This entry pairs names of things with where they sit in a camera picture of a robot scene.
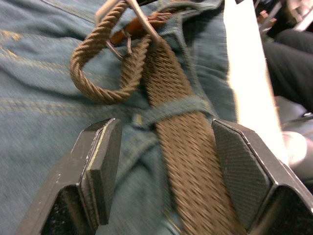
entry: person's leg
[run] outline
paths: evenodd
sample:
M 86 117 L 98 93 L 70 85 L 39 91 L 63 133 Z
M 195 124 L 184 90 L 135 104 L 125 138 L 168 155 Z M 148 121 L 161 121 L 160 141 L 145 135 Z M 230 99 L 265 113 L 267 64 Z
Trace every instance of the person's leg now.
M 286 29 L 275 37 L 275 41 L 297 50 L 313 54 L 313 33 Z
M 313 55 L 279 43 L 264 43 L 274 94 L 313 112 Z

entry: blue jeans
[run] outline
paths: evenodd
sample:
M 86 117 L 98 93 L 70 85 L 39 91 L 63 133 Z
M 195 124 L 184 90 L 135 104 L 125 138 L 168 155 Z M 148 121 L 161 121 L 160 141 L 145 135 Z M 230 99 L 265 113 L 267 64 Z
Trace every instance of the blue jeans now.
M 45 177 L 79 132 L 106 118 L 123 121 L 110 223 L 99 235 L 179 234 L 166 166 L 151 126 L 175 113 L 201 110 L 236 121 L 226 81 L 228 59 L 221 0 L 189 2 L 159 34 L 176 53 L 195 96 L 151 109 L 141 87 L 126 102 L 94 104 L 69 75 L 72 51 L 94 28 L 100 0 L 0 2 L 0 233 L 16 230 Z M 170 7 L 159 0 L 146 15 Z M 135 17 L 127 10 L 114 30 Z M 84 68 L 96 85 L 118 89 L 121 64 L 107 49 Z

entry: denim fabric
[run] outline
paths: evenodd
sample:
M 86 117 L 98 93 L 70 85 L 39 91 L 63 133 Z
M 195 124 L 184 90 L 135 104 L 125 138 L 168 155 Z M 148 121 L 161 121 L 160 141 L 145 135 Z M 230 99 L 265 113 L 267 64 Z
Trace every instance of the denim fabric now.
M 100 0 L 0 1 L 0 234 L 11 235 L 45 177 L 79 132 L 106 118 L 123 121 L 122 146 L 110 223 L 99 235 L 176 235 L 181 222 L 153 123 L 175 113 L 201 110 L 235 121 L 221 0 L 142 7 L 145 14 L 185 4 L 190 10 L 159 30 L 176 53 L 195 96 L 151 109 L 144 88 L 126 102 L 97 105 L 69 75 L 72 51 L 94 28 Z M 127 10 L 114 30 L 134 13 Z M 107 49 L 84 68 L 96 85 L 118 89 L 121 64 Z

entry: brown woven belt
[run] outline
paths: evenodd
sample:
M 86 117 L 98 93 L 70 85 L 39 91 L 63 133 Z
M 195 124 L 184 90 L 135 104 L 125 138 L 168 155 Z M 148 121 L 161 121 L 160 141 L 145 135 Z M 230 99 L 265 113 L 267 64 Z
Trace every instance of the brown woven belt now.
M 106 46 L 111 29 L 127 7 L 124 1 L 115 6 L 75 49 L 70 65 L 75 86 L 88 98 L 106 105 L 127 99 L 137 89 L 141 79 L 145 82 L 153 107 L 193 95 L 186 75 L 165 40 L 161 39 L 158 48 L 147 53 L 151 42 L 148 35 L 132 48 L 131 54 L 124 57 L 119 90 L 100 88 L 83 75 L 84 65 Z M 171 17 L 168 12 L 160 14 L 168 19 Z M 165 23 L 165 20 L 159 20 L 160 14 L 149 18 L 151 23 L 156 22 L 154 26 Z M 136 20 L 125 28 L 131 35 L 137 29 Z M 124 38 L 125 35 L 118 32 L 111 42 L 118 44 Z M 201 112 L 174 115 L 159 121 L 156 131 L 167 163 L 177 210 L 183 221 L 184 234 L 246 234 L 224 186 L 215 139 L 205 115 Z

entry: belt buckle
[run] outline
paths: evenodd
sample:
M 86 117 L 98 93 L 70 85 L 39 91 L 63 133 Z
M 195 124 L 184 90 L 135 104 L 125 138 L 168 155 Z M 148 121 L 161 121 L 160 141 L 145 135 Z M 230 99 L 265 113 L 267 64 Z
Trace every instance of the belt buckle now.
M 153 51 L 155 50 L 159 43 L 160 43 L 160 36 L 158 35 L 158 33 L 155 31 L 155 29 L 152 27 L 152 25 L 149 23 L 147 17 L 145 16 L 145 14 L 142 12 L 142 10 L 140 9 L 140 6 L 138 4 L 138 2 L 136 0 L 124 0 L 125 2 L 128 3 L 128 5 L 134 10 L 134 12 L 136 13 L 139 22 L 142 24 L 142 27 L 145 29 L 145 31 L 151 36 L 151 44 L 149 47 L 149 51 Z M 145 5 L 148 4 L 150 2 L 153 2 L 154 0 L 140 0 L 140 5 Z M 112 8 L 114 8 L 118 3 L 120 2 L 120 0 L 108 0 L 106 3 L 104 3 L 100 9 L 96 12 L 95 14 L 95 24 L 96 26 L 99 25 L 99 23 L 101 22 L 101 20 L 109 13 L 109 11 L 112 10 Z M 112 46 L 112 44 L 110 44 L 110 42 L 107 42 L 108 48 L 116 55 L 116 57 L 118 59 L 122 59 L 123 56 L 120 55 Z

